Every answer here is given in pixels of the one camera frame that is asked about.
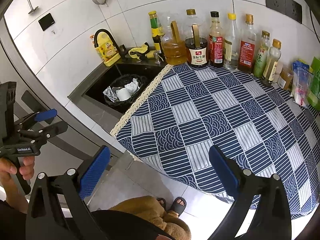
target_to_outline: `sink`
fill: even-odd
[[[151,83],[151,81],[160,73],[160,71],[164,68],[163,66],[151,66],[151,65],[144,65],[144,64],[128,64],[128,63],[121,63],[121,64],[114,64],[110,67],[102,76],[100,76],[93,85],[87,90],[85,95],[88,97],[116,110],[117,112],[124,114],[130,107],[127,106],[109,106],[104,99],[103,91],[110,86],[110,84],[117,78],[121,77],[122,75],[126,74],[135,74],[138,76],[144,76],[147,78],[147,85]],[[135,94],[135,97],[139,97],[139,95],[143,92]]]

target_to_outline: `silver bolt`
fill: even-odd
[[[43,179],[43,178],[44,178],[44,176],[45,176],[45,175],[44,175],[44,173],[43,173],[43,172],[41,172],[41,173],[39,173],[38,178],[39,178],[39,179]]]
[[[252,173],[252,172],[251,172],[250,170],[248,170],[248,169],[244,169],[244,170],[243,170],[243,174],[246,175],[246,176],[250,176],[251,173]]]
[[[76,170],[75,169],[69,169],[68,171],[67,171],[67,174],[69,175],[69,176],[71,176],[71,175],[73,175],[73,174],[75,174],[76,173]]]
[[[274,178],[275,180],[279,180],[279,179],[280,179],[280,176],[279,176],[278,174],[273,174],[273,178]]]

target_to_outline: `brown pants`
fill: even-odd
[[[125,200],[109,210],[130,213],[161,228],[176,240],[191,240],[188,225],[175,212],[166,212],[156,198],[151,196]]]

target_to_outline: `power outlet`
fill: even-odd
[[[285,0],[266,0],[266,6],[279,13],[285,14]]]
[[[294,0],[285,0],[285,15],[302,24],[302,6]]]

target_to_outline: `beige lace edge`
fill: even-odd
[[[111,130],[110,134],[114,137],[117,136],[118,132],[124,127],[124,125],[131,118],[133,113],[147,100],[149,95],[155,90],[157,85],[161,82],[163,76],[167,74],[173,65],[166,65],[163,70],[151,81],[151,83],[146,87],[146,89],[142,92],[142,94],[137,98],[137,100],[130,106],[130,108],[125,112],[125,114],[121,117],[119,122],[114,126]]]

